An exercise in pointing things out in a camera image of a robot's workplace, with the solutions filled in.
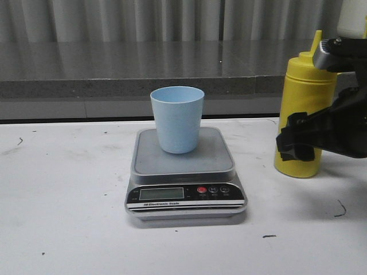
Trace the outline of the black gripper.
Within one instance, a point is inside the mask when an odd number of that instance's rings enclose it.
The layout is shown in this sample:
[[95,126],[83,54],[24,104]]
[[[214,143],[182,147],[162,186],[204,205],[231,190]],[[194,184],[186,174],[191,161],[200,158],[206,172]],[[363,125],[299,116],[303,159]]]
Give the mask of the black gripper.
[[289,115],[286,126],[276,137],[283,161],[310,162],[316,158],[316,149],[332,152],[332,121],[340,146],[338,153],[352,158],[366,157],[366,39],[338,37],[328,40],[327,49],[333,58],[327,71],[354,72],[358,86],[338,94],[332,115],[329,111]]

